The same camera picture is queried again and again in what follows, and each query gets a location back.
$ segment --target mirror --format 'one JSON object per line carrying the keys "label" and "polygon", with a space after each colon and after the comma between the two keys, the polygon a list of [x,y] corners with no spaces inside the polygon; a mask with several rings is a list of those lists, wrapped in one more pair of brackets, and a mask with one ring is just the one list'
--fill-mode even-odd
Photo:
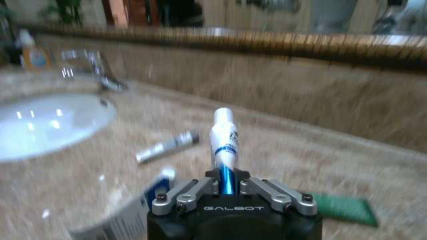
{"label": "mirror", "polygon": [[2,0],[19,22],[425,35],[427,0]]}

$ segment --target metal screw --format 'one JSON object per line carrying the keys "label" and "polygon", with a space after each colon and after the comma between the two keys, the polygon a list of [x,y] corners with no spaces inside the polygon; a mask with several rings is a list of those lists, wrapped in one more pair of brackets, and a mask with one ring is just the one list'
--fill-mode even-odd
{"label": "metal screw", "polygon": [[285,209],[285,212],[286,212],[286,213],[293,213],[293,212],[294,212],[293,203],[289,202],[289,203],[285,205],[283,209]]}
{"label": "metal screw", "polygon": [[185,213],[187,210],[187,206],[183,203],[177,204],[177,210],[179,213]]}
{"label": "metal screw", "polygon": [[302,200],[303,200],[305,202],[311,203],[311,202],[314,201],[314,196],[313,196],[311,194],[305,193],[305,194],[302,195]]}
{"label": "metal screw", "polygon": [[166,193],[159,193],[157,196],[155,196],[155,199],[158,200],[158,202],[163,203],[169,200],[169,195]]}

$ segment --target soap bottle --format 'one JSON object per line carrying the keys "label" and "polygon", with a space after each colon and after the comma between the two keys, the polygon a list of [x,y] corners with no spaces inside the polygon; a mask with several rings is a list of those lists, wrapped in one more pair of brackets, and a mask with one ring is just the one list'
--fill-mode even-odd
{"label": "soap bottle", "polygon": [[27,29],[20,30],[19,41],[22,44],[22,66],[31,71],[46,70],[51,66],[48,54],[36,46],[35,39]]}

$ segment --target marble countertop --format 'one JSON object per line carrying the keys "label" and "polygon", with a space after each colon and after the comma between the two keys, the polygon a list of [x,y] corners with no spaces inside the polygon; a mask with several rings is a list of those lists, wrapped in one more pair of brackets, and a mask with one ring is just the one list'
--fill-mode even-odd
{"label": "marble countertop", "polygon": [[[50,92],[99,91],[85,78],[66,82],[56,73],[14,74],[0,71],[0,103]],[[127,83],[130,91],[102,93],[118,108],[107,128],[56,153],[0,164],[2,239],[70,240],[67,228],[106,218],[166,166],[183,179],[201,178],[210,169],[209,132],[214,111],[225,104],[138,81]],[[325,240],[427,236],[426,154],[229,107],[239,127],[241,169],[299,190],[369,199],[379,228],[327,219]],[[138,165],[139,150],[191,129],[201,133],[199,145]]]}

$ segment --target backsplash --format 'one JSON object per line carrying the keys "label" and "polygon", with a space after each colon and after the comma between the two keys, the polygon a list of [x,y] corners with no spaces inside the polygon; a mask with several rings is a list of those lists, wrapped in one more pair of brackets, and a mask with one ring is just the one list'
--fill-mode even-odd
{"label": "backsplash", "polygon": [[302,58],[39,35],[56,56],[98,49],[118,78],[427,152],[427,78]]}

